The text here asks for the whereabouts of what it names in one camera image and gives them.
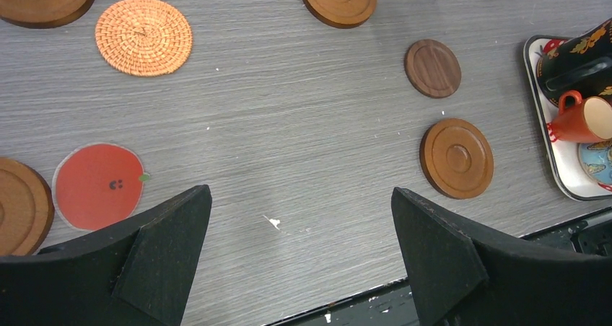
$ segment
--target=smiley face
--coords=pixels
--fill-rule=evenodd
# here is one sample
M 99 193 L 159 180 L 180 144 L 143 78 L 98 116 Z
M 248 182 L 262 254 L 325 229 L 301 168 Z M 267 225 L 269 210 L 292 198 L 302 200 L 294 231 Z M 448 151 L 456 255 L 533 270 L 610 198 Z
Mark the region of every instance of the smiley face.
M 111 190 L 121 189 L 123 188 L 123 181 L 122 180 L 111 180 L 110 183 L 108 183 L 108 187 Z

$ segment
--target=black floor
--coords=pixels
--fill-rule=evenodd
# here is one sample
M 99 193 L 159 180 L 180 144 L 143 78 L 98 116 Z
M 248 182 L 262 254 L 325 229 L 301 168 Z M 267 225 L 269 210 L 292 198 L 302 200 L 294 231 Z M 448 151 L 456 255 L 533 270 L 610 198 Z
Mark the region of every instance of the black floor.
M 608 255 L 612 248 L 612 208 L 524 236 L 564 250 Z M 408 279 L 392 281 L 266 326 L 417 326 L 419 318 Z

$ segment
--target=green leaf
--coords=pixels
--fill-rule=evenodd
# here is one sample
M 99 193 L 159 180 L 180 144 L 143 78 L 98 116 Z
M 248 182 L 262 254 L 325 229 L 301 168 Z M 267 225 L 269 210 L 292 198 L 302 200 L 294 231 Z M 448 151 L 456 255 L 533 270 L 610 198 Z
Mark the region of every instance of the green leaf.
M 146 182 L 147 180 L 151 179 L 151 175 L 149 175 L 148 173 L 144 173 L 142 174 L 142 176 L 138 177 L 138 180 L 141 182 Z

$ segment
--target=brown wooden coaster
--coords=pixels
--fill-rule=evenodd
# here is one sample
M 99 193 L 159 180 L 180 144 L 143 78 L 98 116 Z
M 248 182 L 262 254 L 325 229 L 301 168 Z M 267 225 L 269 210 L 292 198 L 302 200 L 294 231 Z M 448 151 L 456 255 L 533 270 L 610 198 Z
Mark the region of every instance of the brown wooden coaster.
M 14 25 L 53 28 L 81 17 L 94 0 L 0 0 L 0 17 Z
M 421 166 L 429 182 L 450 198 L 475 198 L 493 179 L 493 153 L 474 125 L 446 119 L 421 142 Z
M 420 40 L 410 46 L 404 66 L 412 85 L 428 97 L 448 97 L 461 83 L 457 57 L 435 40 Z
M 51 190 L 33 169 L 0 158 L 0 255 L 33 253 L 53 223 Z
M 135 76 L 159 76 L 180 68 L 191 53 L 187 19 L 160 0 L 123 0 L 100 16 L 95 39 L 102 57 Z
M 353 28 L 367 21 L 376 0 L 303 0 L 319 20 L 336 28 Z

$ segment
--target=orange woven coaster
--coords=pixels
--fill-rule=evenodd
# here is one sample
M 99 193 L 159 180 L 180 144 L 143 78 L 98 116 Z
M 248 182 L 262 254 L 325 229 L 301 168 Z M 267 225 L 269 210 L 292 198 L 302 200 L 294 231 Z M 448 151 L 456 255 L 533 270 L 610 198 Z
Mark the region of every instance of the orange woven coaster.
M 97 21 L 95 38 L 102 57 L 135 76 L 159 76 L 180 68 L 191 53 L 187 19 L 159 0 L 122 0 Z

